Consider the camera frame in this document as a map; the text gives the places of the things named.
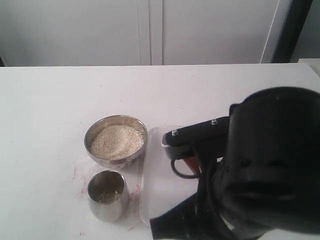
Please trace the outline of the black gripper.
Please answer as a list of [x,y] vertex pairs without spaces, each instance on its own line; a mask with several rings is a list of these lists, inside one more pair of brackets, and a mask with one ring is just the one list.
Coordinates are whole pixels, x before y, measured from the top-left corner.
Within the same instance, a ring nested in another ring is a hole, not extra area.
[[[183,179],[197,179],[210,163],[226,155],[230,118],[228,116],[177,128],[165,133],[161,140],[172,171]],[[175,161],[196,158],[198,169],[193,175],[179,172]]]

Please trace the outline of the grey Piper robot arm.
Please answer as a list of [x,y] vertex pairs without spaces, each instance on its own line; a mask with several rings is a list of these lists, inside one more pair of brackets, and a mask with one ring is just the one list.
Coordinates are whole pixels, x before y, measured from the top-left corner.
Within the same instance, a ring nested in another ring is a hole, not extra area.
[[165,133],[176,175],[184,160],[197,191],[150,220],[155,240],[257,240],[275,229],[320,233],[320,95],[260,90],[228,116]]

